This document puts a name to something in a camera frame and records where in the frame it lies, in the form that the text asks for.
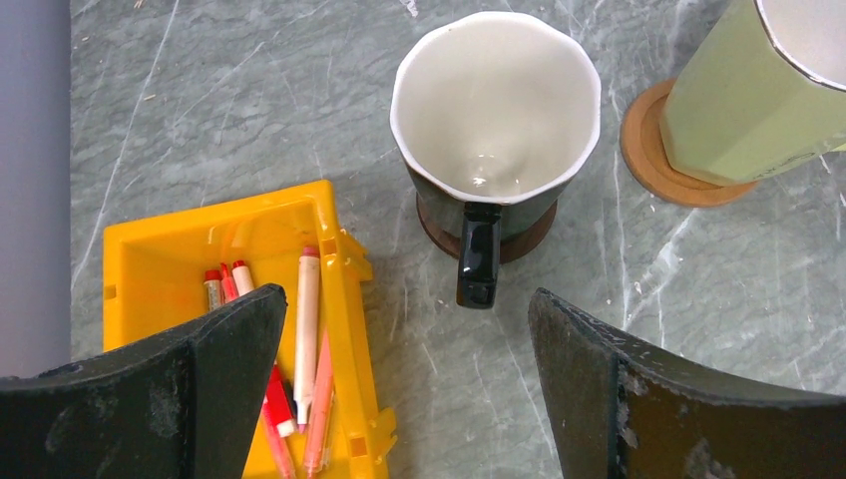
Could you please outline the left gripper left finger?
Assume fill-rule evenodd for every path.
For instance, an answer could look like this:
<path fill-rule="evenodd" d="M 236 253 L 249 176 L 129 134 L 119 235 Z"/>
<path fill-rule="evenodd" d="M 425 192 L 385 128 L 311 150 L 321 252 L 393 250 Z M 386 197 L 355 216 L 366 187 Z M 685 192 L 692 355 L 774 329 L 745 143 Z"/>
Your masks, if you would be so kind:
<path fill-rule="evenodd" d="M 1 381 L 5 478 L 238 478 L 287 301 L 267 284 L 186 323 Z"/>

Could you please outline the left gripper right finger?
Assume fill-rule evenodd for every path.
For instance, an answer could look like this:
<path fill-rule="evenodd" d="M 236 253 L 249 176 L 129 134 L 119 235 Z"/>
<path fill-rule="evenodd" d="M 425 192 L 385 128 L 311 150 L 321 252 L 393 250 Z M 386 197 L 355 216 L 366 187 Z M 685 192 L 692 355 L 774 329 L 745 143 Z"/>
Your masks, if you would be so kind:
<path fill-rule="evenodd" d="M 682 358 L 552 292 L 528 322 L 567 478 L 841 478 L 845 400 Z"/>

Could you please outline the dark brown wooden coaster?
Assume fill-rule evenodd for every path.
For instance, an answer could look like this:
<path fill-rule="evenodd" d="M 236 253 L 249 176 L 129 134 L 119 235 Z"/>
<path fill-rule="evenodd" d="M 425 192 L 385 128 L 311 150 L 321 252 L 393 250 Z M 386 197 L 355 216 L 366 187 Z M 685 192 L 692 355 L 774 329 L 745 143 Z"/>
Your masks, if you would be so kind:
<path fill-rule="evenodd" d="M 441 230 L 429 218 L 426 207 L 419 195 L 416 196 L 416 211 L 420 225 L 428 238 L 444 253 L 452 258 L 459 257 L 460 239 Z M 511 235 L 501 241 L 500 264 L 505 264 L 525 256 L 537 247 L 553 225 L 558 202 L 554 202 L 545 213 L 526 231 Z"/>

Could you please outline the light wooden coaster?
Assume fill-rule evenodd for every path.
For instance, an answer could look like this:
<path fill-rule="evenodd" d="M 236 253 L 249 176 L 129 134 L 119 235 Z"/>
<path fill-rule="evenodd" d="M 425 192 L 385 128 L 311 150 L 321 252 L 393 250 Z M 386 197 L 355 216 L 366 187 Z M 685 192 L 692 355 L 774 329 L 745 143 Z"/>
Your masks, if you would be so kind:
<path fill-rule="evenodd" d="M 632 175 L 658 198 L 688 208 L 720 207 L 750 193 L 756 188 L 756 182 L 722 187 L 684 175 L 671 167 L 659 120 L 674 83 L 674 78 L 667 79 L 643 91 L 626 112 L 620 142 Z"/>

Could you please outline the black mug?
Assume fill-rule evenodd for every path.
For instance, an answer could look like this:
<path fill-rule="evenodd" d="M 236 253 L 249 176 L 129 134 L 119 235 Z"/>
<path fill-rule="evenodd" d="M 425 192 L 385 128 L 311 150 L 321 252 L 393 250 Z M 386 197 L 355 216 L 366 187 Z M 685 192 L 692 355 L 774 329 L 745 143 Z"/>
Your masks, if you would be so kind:
<path fill-rule="evenodd" d="M 501 241 L 536 222 L 586 163 L 601 93 L 584 48 L 525 13 L 468 15 L 402 59 L 390 129 L 429 218 L 460 239 L 460 306 L 494 305 Z"/>

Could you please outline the green mug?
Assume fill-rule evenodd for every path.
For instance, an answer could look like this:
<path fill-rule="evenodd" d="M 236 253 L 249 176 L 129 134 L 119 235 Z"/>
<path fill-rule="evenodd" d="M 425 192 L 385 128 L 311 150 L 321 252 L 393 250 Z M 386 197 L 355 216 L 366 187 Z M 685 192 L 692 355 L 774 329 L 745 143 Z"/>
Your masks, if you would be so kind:
<path fill-rule="evenodd" d="M 677 171 L 720 186 L 844 150 L 844 2 L 730 2 L 677 77 L 660 131 Z"/>

